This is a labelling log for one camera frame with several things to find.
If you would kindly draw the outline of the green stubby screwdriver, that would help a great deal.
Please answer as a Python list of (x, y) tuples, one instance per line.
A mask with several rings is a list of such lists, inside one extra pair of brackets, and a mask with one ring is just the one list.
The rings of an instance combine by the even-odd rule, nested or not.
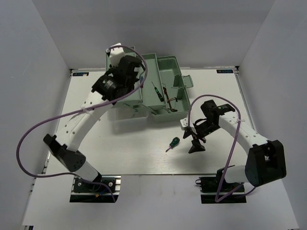
[(173, 149), (175, 146), (177, 146), (180, 142), (180, 139), (178, 137), (173, 138), (173, 140), (170, 142), (169, 147), (166, 149), (166, 152)]

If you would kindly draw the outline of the dark green slim screwdriver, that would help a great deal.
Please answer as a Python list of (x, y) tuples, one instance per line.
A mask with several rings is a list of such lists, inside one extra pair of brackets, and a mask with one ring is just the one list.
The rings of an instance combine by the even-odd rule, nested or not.
[(154, 85), (153, 82), (152, 82), (152, 85), (153, 85), (153, 87), (154, 87), (154, 90), (155, 90), (155, 92), (156, 92), (156, 94), (157, 94), (159, 100), (160, 100), (161, 102), (163, 102), (163, 101), (164, 101), (164, 98), (163, 98), (162, 94), (159, 92), (158, 88)]

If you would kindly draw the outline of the blue red precision screwdriver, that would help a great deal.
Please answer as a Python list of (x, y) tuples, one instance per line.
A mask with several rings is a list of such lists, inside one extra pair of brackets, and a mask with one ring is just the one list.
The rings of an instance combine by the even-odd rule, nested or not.
[(143, 79), (144, 79), (144, 77), (143, 77), (143, 76), (140, 76), (140, 85), (141, 85), (141, 89), (143, 88)]

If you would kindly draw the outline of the green plastic toolbox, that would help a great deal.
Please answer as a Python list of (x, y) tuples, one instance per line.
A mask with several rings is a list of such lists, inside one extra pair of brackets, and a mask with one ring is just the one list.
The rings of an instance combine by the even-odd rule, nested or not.
[[(187, 89), (194, 86), (191, 76), (182, 74), (174, 55), (158, 57), (151, 53), (143, 54), (143, 58), (148, 67), (143, 88), (116, 103), (114, 109), (118, 119), (134, 119), (148, 114), (153, 116), (155, 122), (179, 121), (185, 118), (190, 108)], [(162, 94), (163, 102), (159, 100), (152, 82)], [(175, 105), (177, 112), (169, 110), (167, 100), (172, 97), (178, 100)]]

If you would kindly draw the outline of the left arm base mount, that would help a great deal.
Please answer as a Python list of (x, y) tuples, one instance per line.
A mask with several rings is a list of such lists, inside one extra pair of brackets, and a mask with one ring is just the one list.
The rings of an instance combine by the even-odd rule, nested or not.
[(120, 193), (121, 176), (103, 176), (101, 183), (107, 187), (89, 184), (79, 177), (74, 177), (70, 203), (115, 203)]

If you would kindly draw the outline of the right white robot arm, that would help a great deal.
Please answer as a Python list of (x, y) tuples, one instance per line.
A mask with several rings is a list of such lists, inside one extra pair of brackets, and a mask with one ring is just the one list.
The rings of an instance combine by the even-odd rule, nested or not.
[(202, 104), (201, 110), (205, 118), (197, 120), (193, 126), (188, 125), (187, 118), (180, 121), (183, 137), (193, 138), (190, 153), (205, 151), (205, 137), (221, 128), (231, 135), (247, 154), (244, 165), (217, 171), (216, 184), (220, 190), (228, 191), (234, 183), (250, 183), (259, 187), (286, 176), (284, 147), (280, 141), (271, 141), (259, 134), (245, 121), (240, 120), (234, 107), (229, 104), (217, 106), (214, 100), (209, 100)]

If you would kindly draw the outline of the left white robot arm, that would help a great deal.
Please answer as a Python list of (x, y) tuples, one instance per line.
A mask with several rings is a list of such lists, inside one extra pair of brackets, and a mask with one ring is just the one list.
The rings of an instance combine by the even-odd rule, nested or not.
[(74, 115), (53, 136), (47, 134), (43, 141), (52, 155), (71, 173), (85, 179), (90, 191), (101, 187), (101, 174), (86, 160), (79, 146), (86, 134), (115, 105), (115, 100), (134, 90), (142, 61), (133, 56), (124, 56), (116, 67), (105, 72), (92, 86), (81, 112)]

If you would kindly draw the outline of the angled hex key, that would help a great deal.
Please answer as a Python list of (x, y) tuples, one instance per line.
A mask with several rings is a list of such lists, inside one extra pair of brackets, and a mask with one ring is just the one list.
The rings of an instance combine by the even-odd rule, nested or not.
[(172, 97), (167, 100), (167, 104), (169, 106), (169, 110), (171, 112), (177, 112), (177, 109), (175, 108), (176, 102), (178, 102), (176, 97)]

